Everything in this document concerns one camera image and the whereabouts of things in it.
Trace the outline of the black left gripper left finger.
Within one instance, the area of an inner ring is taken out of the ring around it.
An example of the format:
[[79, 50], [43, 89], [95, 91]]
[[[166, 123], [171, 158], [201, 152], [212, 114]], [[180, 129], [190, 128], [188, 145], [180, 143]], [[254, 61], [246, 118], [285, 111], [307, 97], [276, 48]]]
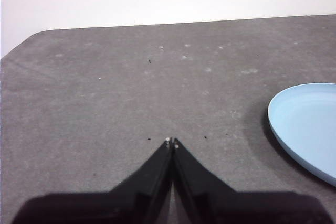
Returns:
[[156, 223], [170, 192], [172, 140], [114, 189], [55, 193], [26, 201], [13, 223]]

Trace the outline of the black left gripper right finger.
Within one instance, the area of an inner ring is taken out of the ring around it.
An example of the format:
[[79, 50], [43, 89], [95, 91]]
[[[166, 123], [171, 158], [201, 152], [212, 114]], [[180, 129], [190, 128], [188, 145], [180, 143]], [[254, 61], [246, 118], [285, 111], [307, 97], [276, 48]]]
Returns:
[[328, 223], [316, 198], [289, 191], [238, 192], [173, 140], [174, 186], [191, 223]]

